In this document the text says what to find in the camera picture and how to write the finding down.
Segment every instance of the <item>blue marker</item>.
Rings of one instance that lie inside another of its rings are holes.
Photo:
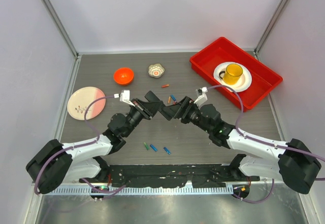
[[[155,151],[155,152],[157,152],[158,150],[157,150],[157,148],[156,147],[154,147],[152,144],[150,144],[150,147]]]
[[[176,98],[171,94],[171,98],[176,102]]]
[[[164,150],[167,152],[167,154],[171,154],[171,152],[166,147],[164,147]]]

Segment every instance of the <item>green marker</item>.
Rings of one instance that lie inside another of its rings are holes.
[[[149,146],[146,144],[146,142],[143,143],[144,147],[146,147],[147,150],[149,150]]]

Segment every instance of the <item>red tray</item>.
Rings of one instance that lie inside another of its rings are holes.
[[[242,64],[252,75],[250,87],[238,93],[243,101],[244,111],[253,109],[283,80],[280,75],[224,37],[220,37],[190,58],[192,69],[211,85],[220,84],[213,78],[213,72],[219,64],[227,61]],[[217,88],[217,90],[240,108],[239,100],[235,94],[223,87]]]

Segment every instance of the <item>white plate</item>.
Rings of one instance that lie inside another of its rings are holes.
[[[240,76],[239,80],[237,81],[237,83],[233,84],[233,85],[229,85],[226,84],[222,79],[219,78],[219,73],[222,71],[225,71],[226,67],[230,64],[238,64],[242,67],[243,69],[243,74]],[[232,88],[234,91],[236,92],[242,92],[245,91],[246,89],[248,89],[250,87],[250,85],[252,84],[252,75],[249,72],[249,70],[247,68],[245,68],[243,65],[236,63],[236,62],[224,62],[221,63],[220,65],[218,65],[214,72],[213,72],[213,77],[215,80],[217,80],[219,83],[221,83],[222,85],[226,85],[229,86],[230,88]]]
[[[104,96],[105,94],[99,88],[84,87],[78,89],[71,95],[68,101],[68,113],[74,119],[84,120],[85,111],[90,103]],[[98,116],[102,112],[105,102],[106,99],[102,99],[93,104],[87,112],[87,120]]]

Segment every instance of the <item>gray tabletop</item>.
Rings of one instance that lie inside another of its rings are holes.
[[[131,98],[144,99],[147,91],[152,90],[167,103],[170,94],[177,100],[184,96],[196,98],[195,90],[209,84],[191,69],[189,58],[194,53],[142,53],[142,54],[109,54],[83,55],[78,71],[74,91],[94,86],[105,95],[119,93],[123,89],[131,91]],[[151,64],[160,63],[165,73],[158,79],[148,75]],[[135,77],[128,86],[120,86],[113,80],[114,72],[121,67],[129,67]],[[216,90],[208,92],[208,103],[213,103],[221,113],[221,118],[234,124],[240,110]],[[114,113],[126,113],[129,106],[118,99],[106,100],[104,110],[91,122],[104,132]],[[279,134],[267,99],[264,99],[253,110],[244,114],[240,128],[266,138],[279,140]],[[95,134],[83,121],[67,115],[61,142],[77,142],[95,137]],[[208,135],[192,124],[182,124],[178,120],[167,121],[159,113],[151,120],[142,120],[132,134],[125,138],[123,148],[103,158],[109,164],[210,164],[230,163],[238,153],[235,150],[217,147],[208,139]],[[143,145],[153,144],[158,152],[147,151]],[[163,150],[167,147],[171,155]]]

